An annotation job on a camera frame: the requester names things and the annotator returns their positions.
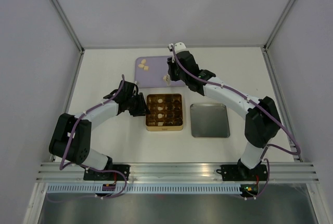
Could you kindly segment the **gold chocolate box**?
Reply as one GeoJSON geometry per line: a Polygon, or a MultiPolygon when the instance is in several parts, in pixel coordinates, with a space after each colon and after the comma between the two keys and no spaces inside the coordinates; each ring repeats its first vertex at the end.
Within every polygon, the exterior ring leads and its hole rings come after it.
{"type": "Polygon", "coordinates": [[[184,126],[183,118],[183,101],[181,94],[149,94],[147,96],[147,107],[150,114],[146,115],[146,129],[148,131],[181,131],[184,126]],[[158,99],[162,99],[163,103],[158,103],[158,99]],[[171,99],[172,103],[166,103],[166,99],[171,99]],[[174,100],[179,100],[180,103],[173,103],[174,100]],[[172,107],[171,111],[167,111],[165,107],[172,107]],[[158,107],[163,107],[162,111],[158,111],[158,107]],[[179,107],[179,111],[174,111],[174,107],[179,107]],[[158,114],[162,114],[163,118],[158,118],[158,114]],[[167,114],[173,114],[172,118],[166,118],[167,114]],[[180,114],[180,118],[174,118],[174,114],[180,114]],[[174,121],[181,121],[180,126],[175,126],[174,121]],[[158,126],[158,122],[163,122],[162,126],[158,126]],[[173,126],[166,126],[166,122],[173,122],[173,126]]]}

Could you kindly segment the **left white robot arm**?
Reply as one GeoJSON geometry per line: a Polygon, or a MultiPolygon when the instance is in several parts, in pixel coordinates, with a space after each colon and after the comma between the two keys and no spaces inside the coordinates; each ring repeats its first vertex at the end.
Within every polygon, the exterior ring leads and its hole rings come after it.
{"type": "Polygon", "coordinates": [[[112,158],[91,148],[91,136],[99,125],[125,111],[133,117],[149,112],[138,86],[122,80],[99,104],[75,115],[60,115],[49,144],[49,152],[61,158],[59,169],[75,164],[85,169],[84,180],[121,180],[112,158]]]}

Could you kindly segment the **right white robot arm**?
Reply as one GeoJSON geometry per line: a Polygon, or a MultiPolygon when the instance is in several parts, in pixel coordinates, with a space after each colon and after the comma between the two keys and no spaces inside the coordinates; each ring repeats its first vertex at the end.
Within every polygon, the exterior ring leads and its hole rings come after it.
{"type": "Polygon", "coordinates": [[[173,54],[167,61],[171,81],[183,81],[191,91],[224,104],[244,119],[247,145],[237,162],[237,173],[243,180],[251,179],[257,172],[267,144],[280,130],[274,100],[246,95],[225,84],[214,73],[200,69],[187,49],[176,51],[170,45],[169,51],[173,54]]]}

